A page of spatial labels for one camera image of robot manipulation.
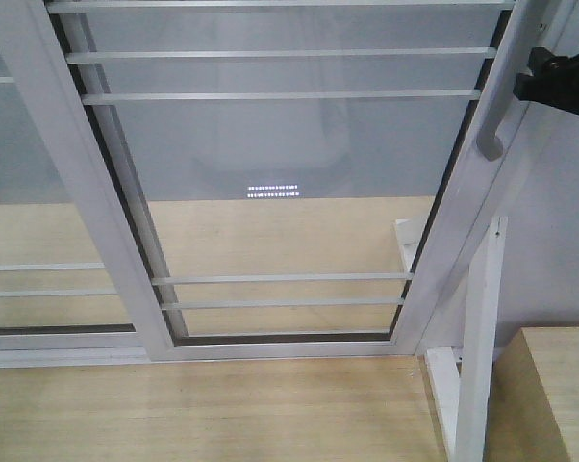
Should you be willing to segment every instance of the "metal rail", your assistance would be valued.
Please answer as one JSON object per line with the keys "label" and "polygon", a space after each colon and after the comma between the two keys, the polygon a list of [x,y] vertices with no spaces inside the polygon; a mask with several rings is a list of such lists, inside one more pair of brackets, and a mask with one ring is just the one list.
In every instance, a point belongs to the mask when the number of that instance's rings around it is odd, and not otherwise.
{"label": "metal rail", "polygon": [[494,58],[492,47],[452,48],[368,48],[353,50],[258,50],[258,51],[95,51],[67,53],[68,64],[102,64],[113,61],[132,60],[224,60],[268,58],[355,58],[369,56],[436,56],[436,55],[484,55]]}
{"label": "metal rail", "polygon": [[304,300],[222,300],[165,303],[162,310],[205,310],[213,308],[275,308],[284,306],[402,305],[403,298],[307,298]]}
{"label": "metal rail", "polygon": [[79,14],[104,10],[123,9],[244,9],[244,8],[292,8],[292,7],[429,7],[429,6],[493,6],[510,10],[512,0],[192,0],[192,1],[142,1],[106,0],[82,2],[53,2],[47,5],[51,14]]}
{"label": "metal rail", "polygon": [[274,101],[309,99],[397,99],[464,97],[479,99],[479,90],[312,91],[274,93],[108,93],[86,94],[85,106],[107,106],[136,101]]}
{"label": "metal rail", "polygon": [[340,274],[261,274],[237,276],[186,276],[158,277],[152,279],[154,286],[179,284],[223,284],[241,282],[295,282],[295,281],[370,281],[370,280],[409,280],[409,272],[369,272]]}

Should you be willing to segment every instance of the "wooden floor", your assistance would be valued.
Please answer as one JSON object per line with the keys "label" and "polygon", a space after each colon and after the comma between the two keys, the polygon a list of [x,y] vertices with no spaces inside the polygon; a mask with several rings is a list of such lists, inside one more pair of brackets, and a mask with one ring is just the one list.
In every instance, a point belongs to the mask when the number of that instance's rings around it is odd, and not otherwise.
{"label": "wooden floor", "polygon": [[444,460],[412,357],[0,370],[0,461]]}

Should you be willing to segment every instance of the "white metal frame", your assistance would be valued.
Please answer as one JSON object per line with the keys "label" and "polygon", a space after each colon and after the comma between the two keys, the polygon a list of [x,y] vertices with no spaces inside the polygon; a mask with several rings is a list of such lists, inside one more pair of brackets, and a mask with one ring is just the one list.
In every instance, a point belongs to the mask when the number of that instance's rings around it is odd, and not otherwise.
{"label": "white metal frame", "polygon": [[172,340],[41,0],[0,0],[0,52],[142,344],[163,359]]}
{"label": "white metal frame", "polygon": [[[531,34],[520,32],[523,25],[530,28]],[[420,339],[424,337],[429,325],[434,329],[441,325],[437,309],[454,295],[491,217],[502,213],[499,205],[515,181],[518,163],[523,162],[519,158],[506,156],[490,162],[485,158],[484,151],[477,146],[477,137],[484,133],[482,127],[491,117],[493,102],[500,89],[509,86],[509,82],[504,84],[503,81],[516,78],[517,71],[511,71],[505,65],[506,60],[514,55],[515,62],[526,63],[529,49],[533,46],[542,45],[555,50],[561,48],[566,53],[570,48],[574,49],[578,42],[579,0],[552,0],[533,4],[530,1],[517,1],[494,60],[491,77],[467,131],[457,168],[449,179],[423,248],[420,257],[423,264],[415,270],[412,289],[406,297],[392,336],[399,354],[422,354],[428,347],[437,347],[424,344]],[[524,56],[524,61],[520,61],[516,54]],[[527,117],[532,116],[531,111],[527,112],[528,107],[527,103],[513,102],[501,126],[494,129],[494,134],[500,138],[500,142],[492,141],[491,146],[494,146],[495,151],[499,144],[506,152],[516,140],[518,128]],[[501,120],[505,113],[501,108],[494,108],[495,114],[492,116],[495,120]],[[487,125],[487,131],[492,132],[494,125],[490,122]],[[552,128],[554,124],[549,122],[547,126]]]}
{"label": "white metal frame", "polygon": [[451,348],[425,354],[450,462],[483,460],[506,228],[492,220],[469,266],[460,380]]}
{"label": "white metal frame", "polygon": [[53,14],[90,13],[117,9],[244,9],[244,8],[293,8],[293,7],[424,7],[424,6],[493,6],[508,10],[513,0],[105,0],[58,2],[48,5]]}
{"label": "white metal frame", "polygon": [[494,58],[491,47],[368,48],[352,50],[255,50],[255,51],[93,51],[67,53],[68,64],[102,64],[133,60],[225,60],[267,58],[357,58],[386,56],[482,55]]}
{"label": "white metal frame", "polygon": [[[560,2],[565,3],[566,0],[553,0],[550,3],[558,5]],[[124,8],[126,6],[129,8],[152,6],[183,8],[187,4],[196,6],[196,3],[202,3],[202,6],[206,8],[211,6],[204,5],[207,2],[61,2],[50,4],[49,10],[54,13],[83,13],[82,9],[86,8]],[[221,3],[214,2],[214,5],[219,6]],[[253,6],[250,5],[253,2],[227,3],[228,8]],[[270,3],[271,6],[284,6],[284,2],[266,3]],[[298,3],[300,2],[292,1],[291,5],[295,6]],[[306,3],[310,6],[493,5],[499,9],[509,9],[514,4],[514,2],[502,0],[460,2],[375,0],[374,3],[314,0]],[[433,292],[441,288],[440,285],[433,284],[433,281],[445,279],[444,276],[450,271],[450,265],[455,260],[454,255],[463,249],[462,243],[465,237],[454,236],[454,233],[451,235],[447,228],[452,225],[455,233],[459,235],[462,233],[458,233],[458,229],[465,229],[465,224],[467,230],[471,228],[471,223],[480,210],[480,198],[488,192],[488,181],[478,189],[479,193],[473,191],[475,201],[468,204],[451,204],[450,202],[453,201],[458,191],[464,190],[463,182],[466,175],[481,181],[489,178],[490,174],[484,170],[482,164],[476,165],[473,160],[470,162],[468,157],[474,152],[472,147],[480,127],[490,117],[492,102],[500,96],[498,93],[500,85],[497,83],[502,79],[514,78],[516,72],[521,70],[505,66],[506,60],[511,56],[515,56],[518,62],[526,60],[525,55],[528,55],[529,48],[536,42],[539,31],[534,30],[534,26],[537,29],[537,23],[542,20],[541,15],[546,10],[544,3],[546,2],[542,0],[517,0],[516,2],[508,30],[495,58],[491,77],[478,103],[478,110],[472,122],[473,128],[469,130],[466,137],[459,161],[463,163],[462,172],[453,175],[449,183],[448,192],[441,205],[441,212],[431,232],[432,237],[422,254],[422,259],[428,261],[429,264],[418,268],[420,273],[415,276],[410,298],[406,300],[405,309],[391,342],[174,346],[42,0],[0,0],[0,52],[57,166],[65,187],[74,198],[83,221],[102,255],[117,292],[128,307],[142,344],[152,360],[412,354],[417,349],[437,301],[437,297],[433,297]],[[263,3],[259,1],[258,6],[263,6]],[[521,33],[523,27],[527,26],[531,27],[531,31],[528,34]],[[518,37],[526,38],[527,42],[518,44],[516,42]],[[461,213],[456,212],[459,208],[463,210]],[[445,234],[443,247],[441,247],[441,233]],[[449,241],[450,237],[454,237],[453,243]],[[426,299],[425,291],[430,291]]]}
{"label": "white metal frame", "polygon": [[394,99],[480,98],[479,90],[311,91],[275,93],[109,93],[85,94],[85,106],[107,106],[137,101],[293,101],[303,99]]}

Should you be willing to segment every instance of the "aluminum frame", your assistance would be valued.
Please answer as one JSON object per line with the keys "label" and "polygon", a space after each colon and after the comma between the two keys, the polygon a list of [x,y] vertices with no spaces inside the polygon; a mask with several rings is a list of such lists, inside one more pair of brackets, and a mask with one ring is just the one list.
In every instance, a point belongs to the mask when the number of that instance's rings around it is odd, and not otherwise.
{"label": "aluminum frame", "polygon": [[41,0],[0,0],[0,53],[142,344],[164,359],[172,339]]}
{"label": "aluminum frame", "polygon": [[[579,0],[551,0],[535,46],[545,46],[555,53],[567,55],[576,53],[578,44]],[[484,116],[476,118],[476,114],[474,123],[479,123]],[[426,349],[441,345],[441,339],[435,335],[440,330],[438,326],[454,322],[453,319],[460,316],[455,311],[444,310],[446,303],[455,296],[491,217],[509,213],[530,164],[541,155],[556,128],[557,118],[557,112],[550,108],[520,101],[511,104],[497,136],[506,152],[513,150],[526,155],[503,156],[489,162],[476,152],[477,147],[470,140],[466,140],[457,161],[463,168],[455,169],[447,187],[454,194],[443,195],[424,246],[422,258],[429,264],[416,270],[414,283],[417,281],[417,284],[407,296],[398,330],[392,337],[400,351],[423,354]],[[419,281],[438,282],[428,286]],[[403,332],[415,328],[424,329],[418,343]]]}
{"label": "aluminum frame", "polygon": [[258,50],[258,51],[97,51],[67,53],[68,64],[102,64],[134,60],[225,60],[269,58],[357,58],[372,56],[483,55],[494,58],[492,47],[369,48],[351,50]]}
{"label": "aluminum frame", "polygon": [[[536,14],[535,8],[542,10],[541,16]],[[453,296],[454,290],[468,270],[484,230],[488,228],[491,217],[502,200],[503,190],[497,188],[495,192],[491,187],[498,184],[505,188],[514,177],[514,172],[505,165],[513,165],[516,160],[503,156],[490,162],[476,144],[482,127],[490,124],[490,108],[493,107],[493,99],[502,85],[501,81],[516,78],[516,73],[521,70],[510,69],[505,60],[515,53],[526,53],[525,61],[515,56],[516,62],[526,63],[528,48],[541,43],[550,48],[558,43],[571,43],[574,40],[577,43],[579,31],[574,27],[576,24],[572,21],[571,26],[568,26],[572,11],[579,17],[579,0],[517,0],[482,98],[477,104],[456,160],[456,165],[462,168],[454,168],[452,171],[446,193],[442,196],[428,240],[423,247],[420,263],[415,269],[412,289],[407,294],[392,334],[392,341],[397,345],[399,353],[422,354],[428,347],[434,347],[417,341],[415,331],[420,331],[417,337],[424,338],[431,320],[436,318],[437,307]],[[523,27],[530,27],[532,34],[521,34]],[[515,38],[519,35],[525,37],[523,43],[515,43]],[[524,121],[527,107],[527,103],[514,102],[501,125],[495,130],[505,152]],[[497,121],[501,121],[501,115],[501,108],[492,114]]]}
{"label": "aluminum frame", "polygon": [[153,286],[182,284],[228,284],[247,282],[306,282],[306,281],[376,281],[412,279],[410,272],[347,272],[322,274],[260,274],[241,276],[174,276],[156,277],[151,280]]}
{"label": "aluminum frame", "polygon": [[[518,4],[530,0],[518,0]],[[411,2],[416,4],[451,5],[459,2]],[[506,5],[511,8],[514,2],[461,2],[463,4],[493,4]],[[72,7],[75,4],[53,4],[55,7]],[[516,9],[512,12],[510,26],[512,29],[521,27]],[[510,40],[502,42],[501,49],[513,46]],[[307,357],[307,356],[338,356],[338,355],[383,355],[412,354],[417,349],[419,339],[432,316],[433,300],[424,299],[424,291],[430,294],[441,288],[441,284],[433,281],[445,280],[450,265],[463,247],[455,242],[450,244],[450,234],[441,221],[448,227],[454,224],[454,229],[470,229],[480,211],[478,203],[458,204],[463,212],[453,213],[454,217],[442,213],[447,209],[453,212],[456,207],[450,207],[450,194],[444,195],[440,214],[436,219],[433,236],[422,255],[423,262],[429,263],[431,271],[425,271],[426,264],[418,267],[414,288],[406,303],[406,309],[399,319],[399,328],[389,341],[373,342],[308,342],[308,343],[278,343],[278,344],[237,344],[237,345],[201,345],[174,346],[172,339],[165,330],[165,322],[155,293],[150,286],[146,268],[139,257],[137,244],[124,217],[120,202],[113,189],[112,179],[103,163],[99,146],[93,133],[78,92],[76,91],[60,46],[57,44],[47,11],[41,0],[0,0],[0,52],[6,61],[16,86],[36,123],[40,135],[46,143],[65,186],[70,191],[78,206],[90,234],[97,244],[105,266],[128,307],[130,316],[142,339],[143,344],[153,360],[195,360],[195,359],[246,359],[272,357]],[[495,58],[491,77],[484,90],[484,95],[493,91],[494,84],[501,77],[500,66]],[[38,70],[31,73],[30,68]],[[489,116],[488,112],[476,113],[472,125],[480,125]],[[467,137],[466,144],[471,145],[473,137]],[[488,172],[467,161],[463,175],[473,175],[479,179],[489,177]],[[464,178],[460,174],[453,175],[448,190],[456,191]],[[444,235],[444,255],[433,250],[435,245],[441,245],[441,235]]]}
{"label": "aluminum frame", "polygon": [[396,90],[396,91],[304,91],[270,93],[107,93],[85,94],[85,106],[107,106],[138,101],[293,101],[303,99],[395,99],[412,101],[422,98],[480,99],[481,92],[463,90]]}
{"label": "aluminum frame", "polygon": [[426,7],[426,6],[493,6],[510,10],[513,0],[103,0],[59,2],[48,5],[51,14],[78,14],[116,9],[244,9],[294,7]]}

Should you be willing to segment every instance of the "grey wall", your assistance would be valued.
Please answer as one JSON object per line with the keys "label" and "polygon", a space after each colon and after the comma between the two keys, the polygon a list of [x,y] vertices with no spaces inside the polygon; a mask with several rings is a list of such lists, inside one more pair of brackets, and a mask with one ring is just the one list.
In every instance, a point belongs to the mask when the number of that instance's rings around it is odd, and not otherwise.
{"label": "grey wall", "polygon": [[579,116],[564,115],[509,214],[499,342],[579,323]]}

